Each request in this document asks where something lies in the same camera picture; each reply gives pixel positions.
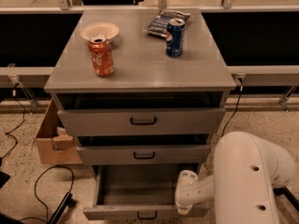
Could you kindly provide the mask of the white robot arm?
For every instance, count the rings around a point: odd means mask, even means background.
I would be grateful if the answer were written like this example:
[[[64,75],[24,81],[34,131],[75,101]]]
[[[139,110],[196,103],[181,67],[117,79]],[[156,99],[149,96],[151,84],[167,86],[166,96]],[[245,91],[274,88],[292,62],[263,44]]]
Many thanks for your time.
[[[215,147],[212,175],[179,173],[176,207],[186,215],[213,201],[217,224],[279,224],[273,189],[288,186],[295,173],[286,149],[250,133],[227,133]]]

